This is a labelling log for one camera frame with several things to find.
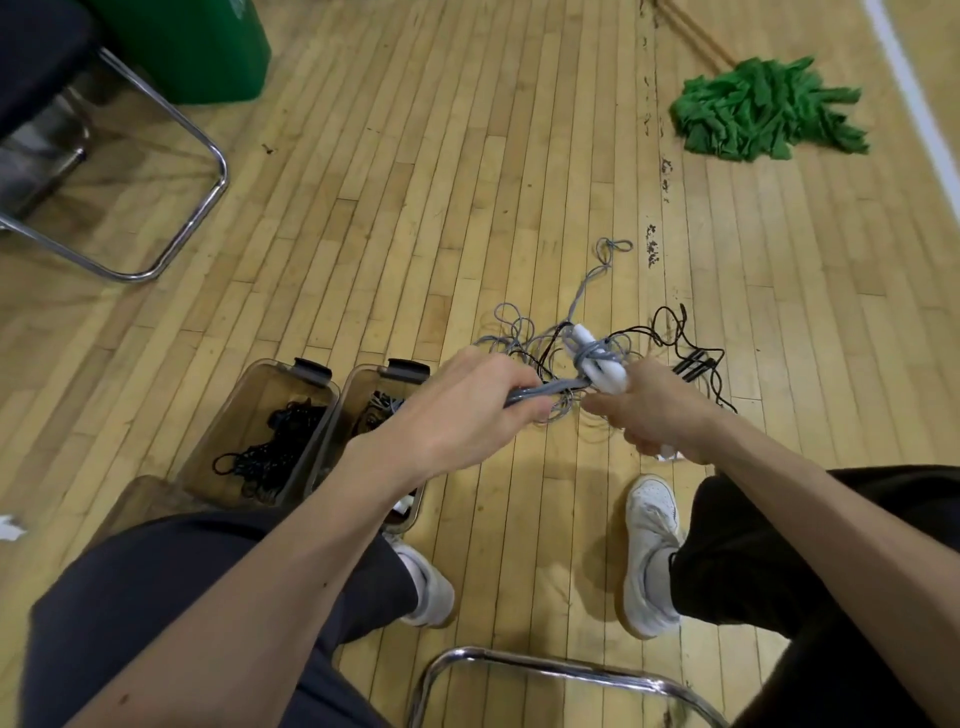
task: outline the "forearm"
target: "forearm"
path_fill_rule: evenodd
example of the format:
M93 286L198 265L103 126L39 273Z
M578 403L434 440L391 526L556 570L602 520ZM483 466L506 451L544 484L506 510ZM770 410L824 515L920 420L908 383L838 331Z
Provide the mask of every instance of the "forearm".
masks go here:
M708 427L710 460L800 552L928 714L960 725L960 555L742 418L724 413Z
M324 486L71 725L277 725L337 595L406 487L408 473L370 445L354 441Z

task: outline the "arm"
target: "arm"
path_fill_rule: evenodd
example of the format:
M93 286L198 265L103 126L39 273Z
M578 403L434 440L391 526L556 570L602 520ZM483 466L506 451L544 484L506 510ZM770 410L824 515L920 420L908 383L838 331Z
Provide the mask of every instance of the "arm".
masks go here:
M722 410L661 364L637 362L626 395L591 395L645 454L668 443L736 482L823 580L940 725L960 725L960 554Z
M386 424L351 441L324 486L70 725L277 725L337 595L391 506L545 418L547 398L503 409L510 389L539 382L506 356L457 354Z

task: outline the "metal chair frame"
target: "metal chair frame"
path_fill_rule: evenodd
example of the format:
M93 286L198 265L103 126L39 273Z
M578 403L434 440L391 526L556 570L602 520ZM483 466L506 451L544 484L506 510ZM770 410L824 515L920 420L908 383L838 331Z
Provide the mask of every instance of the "metal chair frame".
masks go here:
M650 672L635 672L620 667L608 667L583 663L576 660L557 660L549 657L530 657L513 652L501 652L486 647L454 647L442 652L420 677L410 700L407 728L420 728L426 714L430 689L448 667L461 662L501 665L535 672L548 677L602 685L605 688L621 688L648 695L679 700L707 722L710 728L727 728L729 725L720 713L700 695L685 685L667 677Z
M77 251L66 247L62 243L48 237L47 235L44 235L42 232L34 230L30 226L20 222L16 218L3 211L0 211L0 230L3 228L9 228L12 231L19 232L21 235L31 238L52 253L60 255L61 257L64 257L67 260L81 266L82 268L85 268L91 273L95 273L96 275L102 276L105 279L115 280L121 283L143 283L157 278L161 273L163 273L164 270L166 270L167 266L170 265L186 241L190 239L190 236L196 231L197 227L204 220L207 213L213 209L213 206L217 204L217 201L224 194L229 184L227 159L224 157L224 153L220 150L220 148L213 142L212 139L210 139L209 136L204 133L202 129L200 129L200 127L195 125L186 116L180 113L179 109L170 104L170 102L163 98L163 96L161 96L152 86L147 84L146 81L135 74L125 63L120 61L120 59L114 56L108 49L101 48L99 50L99 56L108 66L113 68L123 78L129 81L144 94L149 96L158 106L172 116L177 123L190 132L210 151L210 153L216 159L220 169L219 179L213 184L213 186L210 188L210 191L206 193L200 204L196 207L196 209L194 209L190 217L183 224L177 234L174 235L174 237L170 240L166 248L163 249L157 259L154 261L153 265L145 270L139 271L138 273L121 273L119 271L114 271L105 265L98 263L96 260L88 258L86 255L81 255ZM81 145L80 148L76 149L73 153L73 156L66 164L64 164L61 169L62 174L68 172L76 163L85 157L85 141L89 138L89 129L86 127L86 122L82 115L81 119L84 123L84 145Z

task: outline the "left hand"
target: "left hand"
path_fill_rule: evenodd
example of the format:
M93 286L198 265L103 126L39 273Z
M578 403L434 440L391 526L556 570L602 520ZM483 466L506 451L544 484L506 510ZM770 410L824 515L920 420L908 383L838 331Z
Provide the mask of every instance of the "left hand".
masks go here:
M516 387L541 384L530 367L476 347L457 352L370 435L426 480L476 465L526 425L543 422L553 401L536 397L504 409Z

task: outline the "mop handle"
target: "mop handle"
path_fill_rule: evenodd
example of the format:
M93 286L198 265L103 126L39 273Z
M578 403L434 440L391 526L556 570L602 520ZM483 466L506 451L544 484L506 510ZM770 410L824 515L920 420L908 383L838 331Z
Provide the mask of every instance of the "mop handle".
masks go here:
M712 48L713 52L720 57L721 61L726 63L730 68L736 68L736 61L733 59L733 54L720 45L720 42L706 30L704 30L704 27L690 17L686 11L677 7L677 4L674 2L674 0L657 0L657 5L670 10L686 25L687 28L699 36L700 40Z

